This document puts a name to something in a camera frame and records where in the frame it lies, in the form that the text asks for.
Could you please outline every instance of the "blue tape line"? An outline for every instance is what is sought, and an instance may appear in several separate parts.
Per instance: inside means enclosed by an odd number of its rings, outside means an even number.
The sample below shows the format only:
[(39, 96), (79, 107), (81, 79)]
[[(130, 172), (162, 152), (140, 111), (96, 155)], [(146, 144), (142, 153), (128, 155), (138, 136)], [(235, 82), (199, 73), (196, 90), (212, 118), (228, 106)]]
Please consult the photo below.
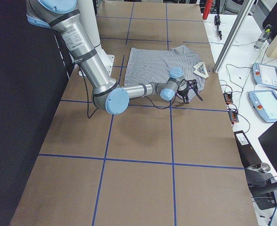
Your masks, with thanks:
[(193, 166), (193, 167), (204, 167), (204, 168), (244, 170), (243, 167), (234, 167), (234, 166), (213, 166), (213, 165), (199, 165), (199, 164), (187, 164), (187, 163), (175, 163), (174, 165), (176, 165), (176, 166)]
[(185, 108), (185, 107), (172, 107), (173, 109), (195, 110), (195, 111), (209, 111), (209, 112), (228, 112), (227, 110), (218, 109), (204, 109), (204, 108)]
[(38, 154), (39, 156), (50, 156), (50, 157), (63, 157), (72, 159), (94, 159), (94, 160), (104, 160), (104, 158), (98, 157), (88, 157), (88, 156), (74, 156), (74, 155), (63, 155), (63, 154)]
[(130, 19), (129, 17), (118, 17), (118, 16), (96, 16), (96, 18)]
[(122, 66), (121, 66), (121, 70), (120, 70), (120, 76), (119, 76), (119, 81), (118, 81), (118, 84), (120, 84), (120, 81), (121, 81), (121, 76), (122, 76), (122, 71), (123, 71), (124, 59), (125, 59), (125, 55), (123, 55), (123, 59), (122, 59)]
[(178, 20), (178, 19), (169, 19), (170, 21), (187, 21), (187, 22), (203, 22), (202, 20)]
[(124, 68), (126, 68), (127, 66), (112, 66), (112, 67), (124, 67)]
[(168, 9), (166, 4), (166, 25), (167, 25), (167, 50), (169, 50), (169, 32), (168, 32)]
[(129, 106), (132, 106), (132, 107), (154, 107), (152, 105), (129, 105)]
[(173, 144), (173, 121), (172, 108), (170, 106), (170, 131), (171, 131), (171, 155), (172, 155), (172, 180), (173, 180), (173, 204), (174, 204), (174, 226), (177, 226), (176, 215), (176, 191), (175, 191), (175, 168), (174, 168), (174, 144)]
[[(64, 102), (75, 102), (75, 103), (87, 103), (87, 101), (81, 101), (81, 100), (61, 100), (61, 101), (64, 101)], [(133, 107), (154, 107), (152, 105), (129, 105), (129, 106), (133, 106)], [(183, 110), (194, 110), (194, 111), (209, 111), (209, 112), (228, 112), (227, 110), (218, 110), (218, 109), (204, 109), (204, 108), (186, 108), (186, 107), (171, 107), (173, 109), (183, 109)]]
[(209, 44), (208, 42), (200, 42), (200, 41), (183, 41), (184, 43), (201, 43), (201, 44)]
[(64, 102), (76, 102), (76, 103), (86, 103), (87, 104), (87, 101), (83, 101), (83, 100), (64, 100), (64, 99), (61, 99), (61, 101), (64, 101)]
[(92, 218), (92, 223), (91, 223), (92, 226), (95, 225), (96, 214), (97, 214), (97, 209), (98, 209), (98, 202), (99, 202), (99, 197), (100, 197), (100, 192), (101, 192), (103, 174), (104, 174), (105, 163), (106, 163), (106, 156), (107, 156), (107, 151), (108, 151), (108, 146), (109, 146), (109, 141), (110, 141), (110, 135), (111, 135), (111, 129), (112, 129), (113, 121), (114, 121), (114, 114), (111, 116), (111, 122), (110, 122), (110, 127), (109, 127), (109, 132), (108, 132), (108, 138), (107, 138), (106, 150), (105, 150), (105, 154), (104, 154), (103, 166), (102, 166), (101, 177), (100, 177), (100, 182), (99, 182), (99, 187), (98, 187), (98, 193), (97, 193), (97, 199), (96, 199), (96, 204), (95, 204), (95, 210), (94, 210), (94, 213), (93, 213), (93, 218)]
[(104, 38), (104, 37), (100, 37), (100, 39), (110, 39), (110, 40), (126, 40), (126, 39), (120, 39), (120, 38)]
[(132, 20), (133, 9), (134, 9), (134, 2), (133, 2), (133, 4), (132, 4), (132, 10), (131, 10), (131, 15), (130, 15), (130, 21), (129, 21), (129, 26), (128, 26), (127, 38), (126, 38), (126, 43), (125, 43), (125, 45), (127, 45), (127, 41), (128, 41), (128, 37), (129, 37), (129, 30), (130, 30), (130, 25), (131, 25), (131, 20)]
[(136, 162), (136, 163), (150, 163), (150, 164), (163, 164), (163, 165), (172, 165), (170, 162), (164, 161), (143, 161), (143, 160), (128, 160), (128, 159), (112, 159), (106, 158), (107, 161), (123, 161), (123, 162)]
[(166, 42), (166, 40), (152, 40), (152, 39), (120, 39), (120, 38), (104, 38), (104, 37), (100, 37), (100, 39), (109, 39), (109, 40), (130, 40), (130, 41), (164, 41)]
[[(104, 158), (99, 158), (99, 157), (63, 155), (63, 154), (38, 154), (38, 156), (61, 157), (61, 158), (72, 158), (72, 159), (106, 160), (106, 161), (125, 161), (125, 162), (136, 162), (136, 163), (150, 163), (150, 164), (173, 165), (172, 162), (164, 162), (164, 161), (140, 161), (140, 160), (114, 159), (114, 158), (105, 158), (104, 159)], [(200, 165), (200, 164), (177, 163), (177, 162), (175, 162), (174, 165), (177, 165), (177, 166), (191, 166), (191, 167), (204, 167), (204, 168), (220, 168), (220, 169), (244, 170), (243, 167), (233, 167), (233, 166), (214, 166), (214, 165)]]
[[(115, 18), (115, 19), (130, 19), (129, 17), (115, 17), (115, 16), (96, 16), (96, 18)], [(155, 18), (136, 18), (135, 20), (167, 20), (167, 19), (155, 19)], [(178, 19), (168, 19), (168, 21), (187, 21), (187, 22), (203, 22), (202, 20), (178, 20)]]

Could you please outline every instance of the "dark wall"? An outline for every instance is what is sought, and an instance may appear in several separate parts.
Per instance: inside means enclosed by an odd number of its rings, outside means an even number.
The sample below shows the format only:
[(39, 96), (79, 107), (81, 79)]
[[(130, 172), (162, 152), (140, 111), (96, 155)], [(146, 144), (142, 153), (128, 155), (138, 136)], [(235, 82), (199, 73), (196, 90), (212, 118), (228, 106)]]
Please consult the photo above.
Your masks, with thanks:
[(0, 1), (0, 226), (14, 214), (68, 81), (54, 33), (25, 14), (25, 0)]

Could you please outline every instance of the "red object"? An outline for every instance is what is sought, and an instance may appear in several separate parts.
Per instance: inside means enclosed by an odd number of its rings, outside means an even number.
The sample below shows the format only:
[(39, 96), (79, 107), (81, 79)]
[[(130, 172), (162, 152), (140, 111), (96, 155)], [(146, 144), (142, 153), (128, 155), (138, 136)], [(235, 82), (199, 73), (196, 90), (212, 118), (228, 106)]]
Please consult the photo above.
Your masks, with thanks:
[(204, 9), (204, 14), (203, 14), (203, 19), (206, 20), (208, 18), (210, 9), (212, 7), (213, 4), (213, 0), (207, 0), (206, 1), (206, 5), (205, 5), (205, 9)]

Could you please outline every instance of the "blue joint cap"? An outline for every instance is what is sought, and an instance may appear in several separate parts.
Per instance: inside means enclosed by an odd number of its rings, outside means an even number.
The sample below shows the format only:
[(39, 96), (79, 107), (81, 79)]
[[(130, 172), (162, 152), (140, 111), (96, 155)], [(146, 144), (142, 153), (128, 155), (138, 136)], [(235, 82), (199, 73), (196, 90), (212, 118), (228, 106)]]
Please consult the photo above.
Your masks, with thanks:
[(69, 13), (77, 5), (77, 0), (38, 0), (38, 2), (49, 11), (54, 13)]
[(50, 28), (49, 24), (43, 20), (39, 20), (39, 19), (31, 17), (29, 15), (26, 15), (26, 17), (27, 17), (27, 22), (29, 22), (31, 25), (38, 26), (38, 27)]
[(110, 114), (121, 114), (123, 113), (129, 103), (129, 94), (126, 90), (119, 87), (111, 91), (108, 95), (105, 103), (105, 109)]
[(173, 67), (170, 72), (169, 72), (169, 77), (170, 78), (179, 78), (183, 75), (183, 71), (179, 67)]
[(170, 101), (175, 96), (175, 92), (172, 89), (162, 89), (160, 96), (162, 99)]

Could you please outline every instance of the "white table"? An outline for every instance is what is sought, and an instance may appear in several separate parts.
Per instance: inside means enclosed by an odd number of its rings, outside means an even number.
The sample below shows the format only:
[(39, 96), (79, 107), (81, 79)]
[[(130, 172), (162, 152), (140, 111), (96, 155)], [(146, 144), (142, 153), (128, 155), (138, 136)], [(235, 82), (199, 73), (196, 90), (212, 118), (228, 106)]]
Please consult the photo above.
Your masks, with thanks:
[[(215, 15), (210, 14), (208, 16), (208, 19), (204, 21), (204, 25), (206, 28), (209, 42), (211, 44), (213, 58), (214, 58), (214, 61), (216, 61), (223, 47), (222, 44), (218, 44), (218, 43), (225, 43), (225, 40), (227, 39), (227, 36), (232, 28), (232, 25), (236, 19), (236, 16), (234, 15), (220, 16), (220, 20), (221, 20), (220, 30), (222, 31), (222, 40), (220, 40), (219, 37), (216, 35), (214, 16)], [(252, 16), (248, 16), (239, 32), (239, 35), (236, 38), (236, 41), (234, 42), (234, 45), (242, 45), (242, 44), (248, 44), (248, 43), (254, 42), (258, 39), (260, 34), (261, 34), (261, 30), (256, 24), (254, 18)], [(262, 61), (262, 57), (264, 55), (264, 52), (267, 46), (268, 46), (268, 43), (265, 43), (263, 45), (263, 50), (255, 49), (253, 47), (253, 44), (250, 44), (247, 46), (233, 46), (221, 70), (219, 71), (219, 79), (225, 80), (227, 84), (232, 87), (233, 91), (241, 91), (239, 87), (237, 87), (236, 85), (230, 82), (229, 76), (226, 70), (226, 64), (232, 64), (238, 67), (251, 67), (255, 61), (258, 63)], [(265, 55), (263, 59), (263, 63), (266, 63), (272, 59), (273, 58), (268, 58)], [(277, 59), (269, 62), (269, 64), (277, 66)], [(259, 158), (262, 160), (262, 162), (266, 162), (271, 166), (269, 159), (267, 158), (266, 154), (264, 153), (258, 141), (258, 137), (264, 131), (266, 131), (272, 125), (272, 123), (264, 123), (259, 118), (255, 110), (253, 109), (247, 95), (247, 92), (250, 90), (260, 90), (260, 89), (268, 89), (268, 88), (265, 88), (259, 85), (256, 86), (253, 81), (252, 74), (251, 73), (249, 74), (250, 69), (248, 68), (238, 69), (232, 66), (228, 66), (228, 69), (229, 69), (232, 81), (236, 84), (239, 84), (240, 86), (244, 85), (245, 79), (248, 76), (247, 82), (244, 87), (241, 100), (240, 100), (239, 113), (243, 115), (245, 118), (247, 118), (247, 120), (251, 124), (251, 128), (246, 133), (246, 136), (251, 142), (252, 146), (254, 147)], [(236, 106), (239, 105), (239, 97), (240, 97), (240, 93), (233, 94), (233, 100)], [(239, 131), (239, 130), (247, 131), (248, 123), (240, 116), (239, 116), (239, 121), (240, 121), (239, 123), (234, 125), (233, 131)], [(274, 168), (272, 168), (270, 173), (272, 173), (273, 176), (277, 175)], [(255, 208), (259, 225), (260, 226), (267, 225), (267, 223), (269, 222), (269, 217), (272, 215), (274, 209), (260, 210), (256, 203), (254, 203), (254, 208)], [(275, 213), (272, 226), (277, 226), (277, 211)]]

